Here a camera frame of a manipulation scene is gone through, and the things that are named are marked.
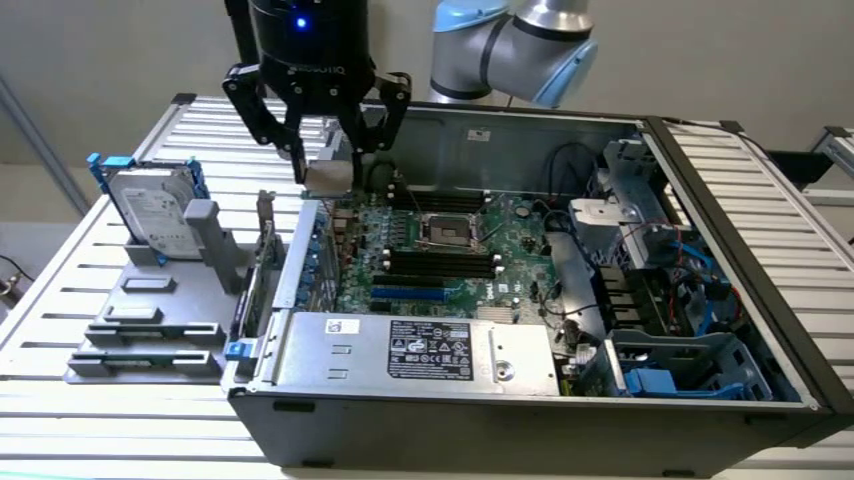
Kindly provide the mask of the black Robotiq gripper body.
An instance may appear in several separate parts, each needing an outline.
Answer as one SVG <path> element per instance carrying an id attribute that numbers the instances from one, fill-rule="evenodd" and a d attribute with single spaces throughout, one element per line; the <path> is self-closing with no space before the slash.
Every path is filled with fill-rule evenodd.
<path id="1" fill-rule="evenodd" d="M 368 3 L 252 1 L 260 75 L 303 115 L 352 112 L 374 86 Z"/>

